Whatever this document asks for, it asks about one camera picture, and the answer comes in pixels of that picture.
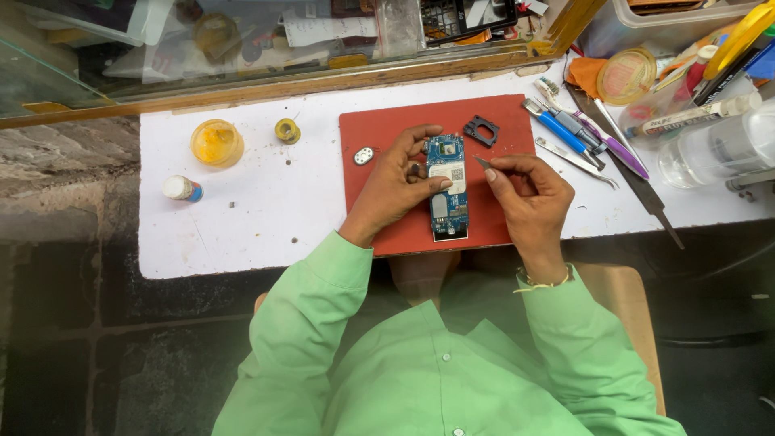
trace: blue screwdriver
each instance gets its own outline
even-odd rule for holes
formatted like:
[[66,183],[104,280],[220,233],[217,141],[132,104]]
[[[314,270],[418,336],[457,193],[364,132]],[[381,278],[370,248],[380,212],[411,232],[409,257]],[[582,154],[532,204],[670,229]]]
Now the blue screwdriver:
[[565,141],[565,144],[568,144],[570,148],[573,149],[573,151],[583,156],[584,159],[586,159],[590,164],[593,164],[598,169],[598,171],[603,169],[603,167],[595,159],[593,159],[592,156],[590,156],[589,151],[587,151],[587,146],[584,145],[581,140],[575,137],[568,129],[566,129],[565,126],[557,122],[557,120],[554,119],[554,117],[552,117],[549,113],[544,112],[544,110],[541,109],[541,106],[538,106],[531,99],[525,99],[525,101],[522,102],[522,107],[527,109],[531,115],[533,115],[538,119],[538,121],[541,122],[541,124],[548,127],[549,130],[552,130],[554,134]]

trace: red mat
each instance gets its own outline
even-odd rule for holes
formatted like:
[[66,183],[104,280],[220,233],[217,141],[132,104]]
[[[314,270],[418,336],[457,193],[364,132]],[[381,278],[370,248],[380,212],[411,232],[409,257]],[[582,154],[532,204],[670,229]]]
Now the red mat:
[[[347,212],[353,208],[366,179],[380,157],[398,134],[406,127],[422,123],[444,126],[442,134],[458,132],[478,115],[499,126],[498,141],[491,149],[472,137],[464,136],[466,153],[466,192],[468,193],[468,238],[433,242],[429,200],[418,204],[396,223],[385,227],[372,242],[375,255],[449,250],[454,248],[483,247],[509,244],[503,209],[492,195],[484,178],[484,169],[474,156],[489,161],[504,154],[535,153],[530,115],[520,104],[523,94],[498,95],[480,99],[430,103],[392,109],[343,113],[339,116],[342,133],[344,191]],[[356,165],[353,155],[363,147],[372,147],[376,156],[363,166]],[[425,160],[420,154],[419,161]],[[518,184],[517,178],[512,181]]]

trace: work desk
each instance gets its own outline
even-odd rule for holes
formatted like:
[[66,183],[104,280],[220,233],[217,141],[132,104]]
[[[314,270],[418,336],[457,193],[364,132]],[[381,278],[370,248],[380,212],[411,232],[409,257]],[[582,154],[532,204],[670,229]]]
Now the work desk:
[[[331,230],[339,229],[346,216],[340,114],[491,95],[524,93],[529,98],[541,97],[533,81],[544,75],[560,84],[564,65],[561,59],[546,73],[528,77],[508,73],[474,81],[459,78],[325,92],[180,115],[145,113],[140,117],[140,271],[149,279],[168,279],[281,267],[303,259]],[[558,100],[563,106],[576,107],[565,90]],[[623,109],[609,108],[615,119]],[[244,137],[245,153],[231,168],[207,167],[197,162],[189,150],[194,128],[214,118],[230,121]],[[294,119],[301,129],[296,144],[283,144],[275,136],[274,125],[281,118]],[[417,120],[433,122],[432,116]],[[566,147],[536,119],[531,118],[531,122],[534,137],[545,137]],[[393,139],[377,138],[379,144],[364,146],[387,147]],[[662,229],[607,154],[601,155],[607,164],[603,173],[622,187],[615,191],[537,148],[538,156],[576,189],[563,238]],[[762,185],[748,189],[754,202],[739,198],[723,183],[699,189],[674,188],[659,172],[657,153],[638,152],[675,228],[775,217],[775,196],[765,192]],[[183,175],[200,183],[205,191],[202,201],[189,203],[165,197],[162,181],[170,175]]]

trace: tweezers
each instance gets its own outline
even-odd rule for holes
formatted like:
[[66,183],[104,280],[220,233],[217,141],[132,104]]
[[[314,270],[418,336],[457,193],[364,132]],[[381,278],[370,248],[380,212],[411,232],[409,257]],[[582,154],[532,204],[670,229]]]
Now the tweezers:
[[579,154],[568,153],[567,151],[559,148],[558,146],[550,143],[549,141],[547,141],[547,140],[545,140],[545,139],[543,139],[541,137],[537,137],[536,138],[536,144],[538,144],[539,146],[541,146],[543,148],[546,148],[548,151],[551,151],[552,153],[556,154],[557,156],[560,156],[562,159],[565,159],[566,161],[568,161],[571,164],[575,165],[576,167],[580,168],[581,170],[583,170],[587,174],[591,175],[592,177],[594,177],[594,178],[596,178],[598,180],[602,180],[603,182],[608,183],[609,185],[611,185],[611,187],[614,190],[616,190],[619,187],[619,184],[616,182],[616,180],[614,180],[613,178],[606,177],[606,176],[600,174],[600,172],[598,172],[597,168],[595,168],[592,164],[590,164],[587,161],[585,161],[584,159],[582,159]]

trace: circuit board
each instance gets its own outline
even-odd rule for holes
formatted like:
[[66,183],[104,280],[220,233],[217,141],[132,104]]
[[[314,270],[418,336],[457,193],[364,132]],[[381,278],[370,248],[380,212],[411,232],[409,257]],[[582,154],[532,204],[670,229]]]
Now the circuit board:
[[431,197],[433,240],[468,238],[468,194],[463,138],[452,134],[425,142],[428,176],[444,175],[453,185]]

